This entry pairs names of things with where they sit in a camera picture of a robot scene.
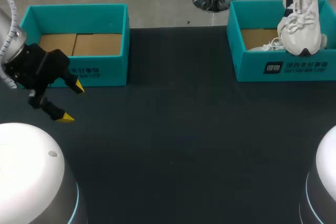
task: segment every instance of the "blue object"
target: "blue object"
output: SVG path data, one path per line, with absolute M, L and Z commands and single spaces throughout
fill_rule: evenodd
M 70 56 L 69 69 L 78 74 L 83 87 L 126 85 L 130 44 L 127 5 L 29 6 L 21 27 L 28 35 L 28 45 L 38 44 L 42 34 L 122 34 L 120 55 Z M 52 87 L 65 87 L 64 81 L 57 79 Z
M 311 57 L 293 56 L 286 51 L 246 50 L 240 30 L 277 29 L 284 11 L 280 0 L 231 2 L 227 36 L 237 80 L 336 80 L 336 14 L 327 0 L 319 0 L 321 31 L 328 38 L 327 49 Z

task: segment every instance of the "cable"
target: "cable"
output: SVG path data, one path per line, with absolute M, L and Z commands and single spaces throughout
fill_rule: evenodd
M 12 13 L 12 23 L 11 27 L 9 29 L 8 36 L 6 38 L 5 43 L 3 44 L 1 50 L 0 50 L 0 78 L 11 88 L 11 89 L 16 89 L 16 84 L 15 82 L 8 77 L 3 68 L 1 67 L 1 62 L 2 62 L 2 57 L 5 55 L 10 43 L 12 42 L 13 37 L 15 36 L 16 33 L 16 25 L 17 25 L 17 11 L 16 11 L 16 6 L 13 0 L 7 0 L 9 6 L 10 6 L 10 11 Z

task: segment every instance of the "stool base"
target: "stool base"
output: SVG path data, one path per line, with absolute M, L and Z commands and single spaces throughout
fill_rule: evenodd
M 221 13 L 230 9 L 232 0 L 193 0 L 194 5 L 205 12 Z

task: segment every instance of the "black table surface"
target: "black table surface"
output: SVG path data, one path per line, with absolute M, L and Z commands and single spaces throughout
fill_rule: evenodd
M 126 87 L 50 89 L 51 121 L 0 84 L 0 122 L 48 132 L 90 224 L 300 223 L 298 203 L 335 82 L 239 83 L 225 27 L 133 29 Z

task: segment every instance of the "open box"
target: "open box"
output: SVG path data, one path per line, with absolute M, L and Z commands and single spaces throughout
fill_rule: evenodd
M 30 6 L 21 28 L 27 44 L 61 49 L 83 87 L 124 86 L 127 81 L 130 26 L 125 4 Z M 65 87 L 57 79 L 52 87 Z
M 237 80 L 336 80 L 336 14 L 327 0 L 319 0 L 321 31 L 328 38 L 326 49 L 310 57 L 298 57 L 286 51 L 247 50 L 278 37 L 275 29 L 284 12 L 280 0 L 231 2 L 227 37 Z

